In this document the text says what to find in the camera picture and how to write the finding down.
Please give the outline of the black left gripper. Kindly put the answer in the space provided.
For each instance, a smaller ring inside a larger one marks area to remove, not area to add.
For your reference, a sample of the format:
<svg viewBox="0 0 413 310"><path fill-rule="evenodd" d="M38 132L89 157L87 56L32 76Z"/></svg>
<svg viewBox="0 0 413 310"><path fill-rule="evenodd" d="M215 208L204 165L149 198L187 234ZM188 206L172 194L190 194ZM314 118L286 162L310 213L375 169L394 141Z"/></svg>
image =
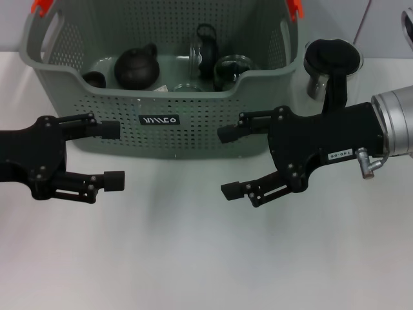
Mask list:
<svg viewBox="0 0 413 310"><path fill-rule="evenodd" d="M66 141L120 138L118 121L98 122L93 113L41 116L21 130L1 131L1 182L26 185L36 200L57 198L93 204L100 189L125 189L125 172L78 174L66 170Z"/></svg>

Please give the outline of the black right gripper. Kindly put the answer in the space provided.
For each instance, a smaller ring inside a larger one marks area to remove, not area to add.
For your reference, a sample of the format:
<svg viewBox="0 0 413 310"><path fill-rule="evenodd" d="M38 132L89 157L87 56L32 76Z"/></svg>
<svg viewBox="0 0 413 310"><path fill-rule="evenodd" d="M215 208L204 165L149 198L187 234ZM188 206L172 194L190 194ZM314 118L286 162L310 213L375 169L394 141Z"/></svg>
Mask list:
<svg viewBox="0 0 413 310"><path fill-rule="evenodd" d="M243 183L221 186L228 201L247 196L258 208L291 192L308 188L316 169L352 160L360 148L373 157L383 154L384 133L371 103L327 114L298 116L289 107L242 112L235 125L217 129L221 143L265 134L277 172Z"/></svg>

